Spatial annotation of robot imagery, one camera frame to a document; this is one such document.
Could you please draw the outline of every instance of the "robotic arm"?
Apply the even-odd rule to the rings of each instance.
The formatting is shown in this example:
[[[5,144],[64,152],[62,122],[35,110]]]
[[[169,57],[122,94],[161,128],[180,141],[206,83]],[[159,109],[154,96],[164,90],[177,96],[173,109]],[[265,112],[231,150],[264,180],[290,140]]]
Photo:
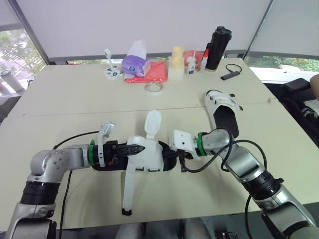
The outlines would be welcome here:
[[[106,123],[101,131],[109,126],[110,124]],[[106,170],[123,170],[123,158],[138,154],[144,149],[140,145],[118,144],[114,140],[105,144],[99,142],[98,145],[73,145],[37,153],[32,158],[31,173],[27,178],[21,201],[15,207],[5,239],[55,239],[56,222],[49,218],[53,216],[55,198],[64,173],[90,166],[101,166]]]
[[[214,155],[229,145],[230,134],[224,129],[210,133],[199,133],[194,138],[187,132],[175,130],[171,145],[198,156]],[[306,208],[284,187],[282,179],[275,179],[258,159],[246,148],[234,143],[229,157],[228,147],[219,154],[226,159],[225,166],[252,196],[263,211],[262,218],[275,238],[314,239],[319,238],[319,229]],[[183,154],[179,154],[182,171],[185,169]]]
[[[183,171],[186,168],[185,152],[193,159],[219,153],[225,160],[226,168],[263,211],[263,220],[275,238],[319,239],[319,229],[313,217],[283,186],[282,180],[275,179],[250,151],[236,143],[228,154],[231,141],[229,132],[224,129],[200,133],[195,140],[191,134],[175,130],[170,145],[179,156]],[[124,157],[145,149],[136,144],[118,144],[117,141],[108,141],[102,147],[102,158],[100,142],[98,145],[74,145],[62,150],[37,153],[32,158],[31,174],[21,201],[14,210],[5,239],[54,239],[56,223],[49,218],[53,216],[55,198],[65,172],[103,165],[107,170],[120,170],[118,166]]]

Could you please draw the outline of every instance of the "tissue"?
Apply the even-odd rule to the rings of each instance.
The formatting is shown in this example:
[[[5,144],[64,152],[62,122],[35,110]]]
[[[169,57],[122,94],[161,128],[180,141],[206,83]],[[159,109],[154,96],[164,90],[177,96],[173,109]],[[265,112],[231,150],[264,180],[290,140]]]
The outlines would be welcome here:
[[[146,76],[151,68],[151,62],[146,58],[146,53],[145,41],[143,39],[135,41],[122,61],[123,72],[133,76]]]

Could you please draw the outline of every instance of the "white table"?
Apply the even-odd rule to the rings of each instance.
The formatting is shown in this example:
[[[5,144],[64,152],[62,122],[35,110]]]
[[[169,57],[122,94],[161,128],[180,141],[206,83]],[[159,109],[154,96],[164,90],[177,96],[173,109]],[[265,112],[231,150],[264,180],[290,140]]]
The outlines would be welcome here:
[[[242,73],[223,81],[225,65],[233,63]],[[222,59],[216,72],[196,72],[182,82],[165,82],[160,96],[145,93],[145,84],[108,80],[107,65],[46,66],[10,112],[9,117],[107,113],[204,106],[211,89],[234,93],[239,104],[266,103],[273,94],[240,58]]]
[[[275,177],[284,178],[285,186],[301,203],[319,201],[319,150],[314,143],[281,104],[242,106],[244,111],[239,112],[237,117],[240,132],[238,139],[253,140],[264,149],[269,171]],[[147,112],[6,118],[0,126],[0,231],[7,230],[14,206],[21,198],[30,173],[31,157],[35,153],[51,149],[70,136],[96,130],[105,119],[116,123],[109,140],[124,142],[130,135],[144,135]],[[160,110],[160,113],[162,125],[157,137],[159,140],[168,142],[173,129],[192,134],[210,131],[204,107]],[[87,135],[69,144],[89,143],[93,138],[94,135]],[[262,160],[254,146],[243,145]],[[206,160],[186,163],[190,168],[197,168]],[[220,159],[197,174],[180,173],[179,164],[169,172],[152,175],[137,173],[133,214],[129,217],[121,214],[123,172],[97,172],[91,168],[74,171],[66,203],[64,228],[243,212],[248,193],[230,173],[222,172],[219,167]],[[66,181],[67,174],[56,198],[53,220],[58,223]],[[251,203],[250,210],[258,210],[258,207]]]

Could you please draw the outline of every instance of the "green ring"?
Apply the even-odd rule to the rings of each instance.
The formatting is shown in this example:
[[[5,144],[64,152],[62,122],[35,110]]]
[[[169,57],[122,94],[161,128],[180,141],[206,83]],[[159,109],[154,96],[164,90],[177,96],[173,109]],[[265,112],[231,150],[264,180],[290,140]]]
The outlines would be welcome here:
[[[201,153],[201,156],[207,156],[207,153],[205,152],[203,148],[203,141],[201,140],[202,133],[198,133],[198,138],[196,139],[196,143],[199,149],[199,152]]]
[[[89,146],[89,164],[93,165],[94,160],[93,160],[93,146],[95,145],[95,141],[91,140],[90,146]]]

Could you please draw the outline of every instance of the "tape roll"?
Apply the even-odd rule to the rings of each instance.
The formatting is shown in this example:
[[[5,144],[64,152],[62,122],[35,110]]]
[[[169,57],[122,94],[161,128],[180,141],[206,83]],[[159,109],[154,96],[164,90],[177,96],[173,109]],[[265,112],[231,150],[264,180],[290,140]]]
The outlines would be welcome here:
[[[148,82],[144,87],[146,93],[156,96],[161,94],[163,84],[160,82]]]

